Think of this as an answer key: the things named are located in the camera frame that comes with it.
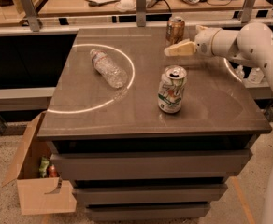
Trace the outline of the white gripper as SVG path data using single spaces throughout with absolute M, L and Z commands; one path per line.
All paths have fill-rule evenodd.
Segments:
M 194 42 L 187 41 L 185 43 L 178 43 L 168 48 L 165 48 L 165 56 L 191 56 L 198 52 L 204 56 L 215 56 L 215 37 L 221 31 L 221 28 L 208 28 L 203 25 L 196 25 L 196 36 Z

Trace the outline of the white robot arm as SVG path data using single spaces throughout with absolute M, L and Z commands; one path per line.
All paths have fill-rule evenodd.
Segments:
M 273 92 L 273 32 L 267 25 L 249 23 L 239 31 L 197 26 L 194 41 L 185 39 L 164 50 L 166 56 L 191 56 L 195 53 L 258 67 Z

